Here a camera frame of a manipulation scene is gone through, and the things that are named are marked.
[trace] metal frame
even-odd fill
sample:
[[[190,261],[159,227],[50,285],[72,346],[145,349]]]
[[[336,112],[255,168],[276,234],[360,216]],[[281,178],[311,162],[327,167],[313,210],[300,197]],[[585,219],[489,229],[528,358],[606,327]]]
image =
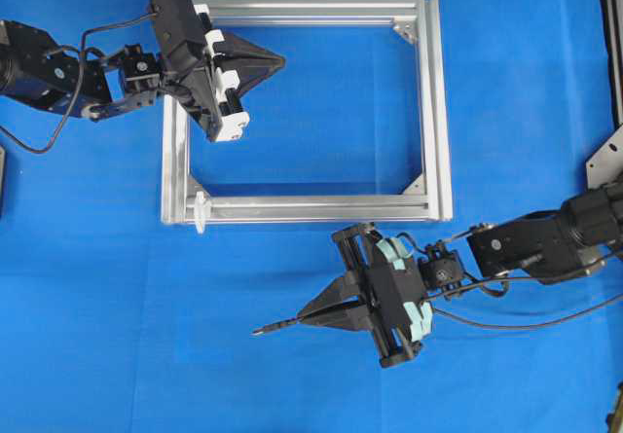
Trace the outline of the metal frame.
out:
[[[211,197],[190,173],[186,112],[165,97],[161,219],[165,224],[440,221],[453,217],[439,0],[193,0],[215,27],[380,26],[415,46],[421,175],[401,195]]]
[[[601,0],[614,127],[623,124],[623,0]]]

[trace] white plastic part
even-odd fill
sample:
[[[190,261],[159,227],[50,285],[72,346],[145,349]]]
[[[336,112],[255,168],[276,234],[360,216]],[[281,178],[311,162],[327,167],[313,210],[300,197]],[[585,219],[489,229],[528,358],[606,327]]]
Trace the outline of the white plastic part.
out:
[[[411,342],[421,341],[432,330],[432,306],[424,302],[417,308],[413,302],[406,302],[403,307],[411,318]]]
[[[205,13],[206,15],[209,15],[210,8],[207,6],[207,3],[199,3],[195,5],[195,13]]]
[[[225,96],[226,90],[237,90],[240,86],[240,78],[238,77],[238,71],[229,70],[223,73],[223,70],[216,68],[214,72],[214,86],[216,86],[216,100],[220,104],[226,102]]]
[[[214,141],[235,141],[242,137],[242,130],[249,125],[249,114],[238,112],[237,114],[221,117],[221,130]]]
[[[212,29],[208,33],[205,34],[205,40],[207,41],[207,51],[210,56],[214,58],[217,53],[214,51],[214,44],[217,42],[224,42],[225,37],[223,36],[223,32],[220,29]]]
[[[199,234],[205,232],[205,223],[212,211],[212,203],[205,192],[197,192],[195,195],[195,227]]]

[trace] black cable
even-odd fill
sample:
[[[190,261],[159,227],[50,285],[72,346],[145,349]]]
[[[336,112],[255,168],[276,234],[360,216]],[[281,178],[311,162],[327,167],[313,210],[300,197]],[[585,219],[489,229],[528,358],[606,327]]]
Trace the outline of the black cable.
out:
[[[69,114],[71,114],[71,111],[74,110],[74,106],[76,105],[76,101],[78,100],[78,96],[80,95],[80,90],[82,89],[82,84],[84,83],[84,80],[85,80],[85,66],[87,65],[87,50],[88,50],[87,49],[87,37],[89,37],[91,34],[94,34],[96,32],[109,31],[112,29],[121,29],[124,27],[135,26],[156,15],[157,15],[156,13],[150,13],[147,15],[143,15],[140,18],[131,19],[129,21],[117,22],[115,24],[108,24],[106,26],[95,27],[93,29],[88,29],[85,32],[83,32],[81,42],[80,42],[80,51],[79,51],[80,57],[78,59],[78,81],[76,83],[76,89],[74,89],[74,92],[71,96],[71,99],[69,101],[69,105],[67,106],[67,110],[65,111],[65,114],[62,116],[62,119],[56,126],[56,129],[52,137],[50,138],[50,141],[48,141],[48,144],[46,146],[44,146],[43,148],[33,148],[31,146],[28,146],[26,143],[21,141],[16,136],[14,136],[10,131],[8,131],[3,126],[0,126],[0,131],[2,131],[5,135],[11,138],[11,140],[13,140],[16,144],[18,144],[20,148],[25,149],[26,151],[30,153],[45,154],[48,151],[50,151],[52,147],[55,145],[56,139],[60,135],[60,132],[62,131],[63,127],[67,123]]]
[[[471,227],[467,231],[461,232],[459,234],[451,235],[449,238],[444,238],[441,241],[444,243],[452,243],[453,241],[458,240],[459,238],[463,238],[464,236],[471,234],[473,231],[474,231],[474,228]]]
[[[469,272],[464,271],[463,274],[465,274],[469,280],[472,281],[472,283],[480,283],[482,284],[479,289],[484,292],[485,294],[489,295],[490,297],[495,297],[496,299],[499,299],[503,296],[505,296],[508,293],[508,289],[510,289],[510,282],[506,281],[506,282],[501,282],[502,285],[502,289],[501,290],[496,290],[496,289],[490,289],[489,287],[487,287],[485,284],[487,283],[486,281],[482,281],[477,279],[476,277],[474,277],[473,275],[471,275]]]
[[[435,313],[441,314],[442,316],[446,316],[447,318],[454,319],[458,323],[467,324],[469,326],[474,326],[480,329],[492,329],[492,330],[498,330],[498,331],[533,331],[536,329],[543,329],[543,328],[548,328],[551,326],[556,326],[558,324],[566,323],[568,321],[571,321],[572,319],[579,318],[580,316],[584,316],[586,314],[592,313],[593,311],[597,311],[598,309],[616,304],[621,301],[623,301],[623,294],[618,294],[610,299],[607,299],[601,302],[600,304],[594,305],[592,307],[588,307],[586,309],[579,311],[578,313],[573,313],[563,318],[558,318],[558,319],[554,319],[551,321],[545,321],[543,323],[525,324],[525,325],[517,325],[517,326],[479,323],[478,321],[472,321],[470,319],[463,318],[462,316],[458,316],[453,313],[448,313],[447,311],[444,311],[443,309],[439,309],[435,307],[433,308],[433,311]]]
[[[431,295],[427,298],[424,299],[425,302],[430,302],[433,301],[435,299],[438,299],[440,297],[446,297],[448,295],[452,295],[455,293],[462,293],[462,292],[466,292],[467,290],[471,290],[471,289],[477,289],[479,287],[482,287],[483,285],[486,284],[492,284],[492,283],[496,283],[496,282],[519,282],[519,281],[526,281],[526,280],[565,280],[569,277],[574,276],[575,274],[577,274],[578,272],[583,272],[583,271],[589,271],[596,263],[598,262],[605,262],[607,260],[609,260],[610,258],[613,258],[615,256],[618,256],[619,254],[621,254],[621,251],[615,251],[612,253],[608,253],[606,255],[603,255],[601,257],[600,260],[598,260],[595,263],[592,263],[590,265],[586,265],[583,266],[581,268],[577,268],[573,271],[569,271],[569,272],[565,272],[563,274],[558,274],[558,275],[547,275],[547,276],[542,276],[542,277],[533,277],[531,275],[517,275],[514,277],[492,277],[491,279],[485,279],[485,280],[479,280],[476,283],[472,283],[472,284],[467,284],[467,285],[463,285],[458,289],[452,289],[452,290],[447,290],[444,292],[439,292],[435,295]]]
[[[403,237],[403,238],[405,238],[409,243],[411,243],[411,246],[413,246],[414,250],[419,251],[424,256],[426,256],[426,253],[423,250],[418,248],[418,245],[416,244],[416,240],[410,234],[407,234],[406,232],[401,232],[396,237]]]
[[[60,54],[61,52],[73,52],[74,54],[78,54],[78,56],[80,56],[80,50],[78,50],[74,46],[58,46],[58,47],[55,47],[53,49],[49,49],[48,51],[45,51],[43,53],[43,56],[56,55],[56,54]],[[88,48],[85,49],[85,53],[86,54],[93,54],[97,58],[105,58],[106,57],[106,54],[104,52],[102,52],[100,49],[98,49],[97,47],[88,47]]]

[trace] blue surface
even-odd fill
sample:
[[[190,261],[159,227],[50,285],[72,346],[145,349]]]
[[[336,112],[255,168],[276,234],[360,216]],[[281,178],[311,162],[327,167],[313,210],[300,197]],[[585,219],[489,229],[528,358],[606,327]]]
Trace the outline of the blue surface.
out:
[[[75,45],[81,30],[133,18],[146,2],[0,0],[0,11]],[[583,163],[612,128],[599,0],[441,0],[441,11],[456,219],[383,227],[420,243],[558,207],[584,188]],[[316,46],[295,31],[281,41],[255,32],[290,70],[246,98],[245,140],[195,140],[202,181],[259,193],[263,182],[285,193],[389,191],[418,170],[408,145],[395,148],[396,162],[387,152],[415,111],[409,70],[384,67],[380,52],[403,52],[400,40],[344,31]],[[92,42],[113,51],[139,41],[155,49],[149,26]],[[298,56],[317,49],[326,65],[340,41],[352,48],[336,51],[330,71]],[[323,83],[325,70],[333,80]],[[390,77],[403,92],[384,89]],[[348,102],[331,120],[342,93]],[[6,99],[0,119],[39,144],[57,122]],[[376,135],[385,141],[371,153]],[[72,121],[42,158],[5,143],[0,431],[604,431],[623,379],[621,307],[532,334],[437,318],[418,360],[387,371],[365,334],[293,328],[252,339],[251,329],[290,316],[342,271],[329,239],[340,226],[198,236],[160,225],[161,136],[152,108],[100,125]],[[565,285],[518,284],[502,301],[473,293],[444,307],[538,321],[620,292],[620,272],[613,263]]]

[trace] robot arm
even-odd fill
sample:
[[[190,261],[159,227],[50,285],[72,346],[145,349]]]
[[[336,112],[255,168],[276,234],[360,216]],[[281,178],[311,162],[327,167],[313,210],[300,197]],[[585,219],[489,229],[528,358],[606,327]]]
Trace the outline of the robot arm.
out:
[[[89,30],[83,44],[94,32],[147,18],[160,44],[158,55],[143,52],[140,45],[111,55],[95,48],[59,46],[41,29],[0,21],[0,95],[62,114],[64,120],[82,117],[97,122],[153,105],[169,94],[210,141],[240,138],[249,122],[240,98],[282,68],[284,58],[213,29],[209,9],[203,7],[198,14],[191,0],[150,0],[149,15]],[[87,60],[87,54],[96,58]],[[111,98],[105,78],[111,71],[119,71],[121,100]]]
[[[430,333],[432,314],[437,311],[432,300],[450,300],[476,288],[502,297],[513,279],[535,279],[550,285],[591,274],[600,270],[607,258],[616,256],[622,233],[623,183],[589,190],[568,199],[558,210],[534,212],[499,226],[475,226],[423,250],[407,234],[383,237],[374,224],[359,224],[333,234],[346,273],[295,318],[264,326],[253,334],[296,323],[370,331],[381,366],[391,367],[412,360],[421,350],[421,340]],[[448,250],[450,242],[464,236],[483,279],[465,272],[458,252]],[[412,252],[402,238],[411,243]],[[614,251],[602,256],[599,245]],[[422,254],[417,261],[414,252]],[[510,277],[513,270],[529,276]],[[498,282],[501,290],[487,287]],[[606,304],[622,299],[618,296]]]

